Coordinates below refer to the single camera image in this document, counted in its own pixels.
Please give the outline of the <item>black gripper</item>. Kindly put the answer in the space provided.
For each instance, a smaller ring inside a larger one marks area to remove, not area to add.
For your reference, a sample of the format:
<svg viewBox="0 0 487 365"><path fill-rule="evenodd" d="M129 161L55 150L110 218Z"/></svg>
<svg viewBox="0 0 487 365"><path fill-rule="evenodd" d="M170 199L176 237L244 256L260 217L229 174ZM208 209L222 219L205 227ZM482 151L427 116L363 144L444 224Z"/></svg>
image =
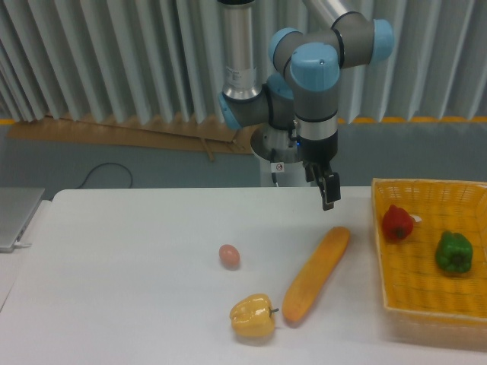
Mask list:
<svg viewBox="0 0 487 365"><path fill-rule="evenodd" d="M305 164L306 181L318 186L322 199L322 208L328 211L340 200L340 177L333 171L322 171L320 166L329 166L338 151L338 132L328 138L310 140L298 136L298 155Z"/></svg>

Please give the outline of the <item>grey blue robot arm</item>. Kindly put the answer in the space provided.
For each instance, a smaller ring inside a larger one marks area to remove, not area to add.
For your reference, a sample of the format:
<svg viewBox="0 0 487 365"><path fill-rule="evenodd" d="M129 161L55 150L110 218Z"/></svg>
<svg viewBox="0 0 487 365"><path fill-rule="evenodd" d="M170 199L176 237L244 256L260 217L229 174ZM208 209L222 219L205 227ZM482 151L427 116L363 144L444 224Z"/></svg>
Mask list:
<svg viewBox="0 0 487 365"><path fill-rule="evenodd" d="M338 81L343 69L387 59L395 36L384 19L369 21L344 1L307 1L325 30L277 31L268 55L276 71L256 80L254 1L221 1L226 78L218 97L231 129L267 124L285 131L296 146L307 182L320 190L323 210L340 200L339 174L331 160L338 150Z"/></svg>

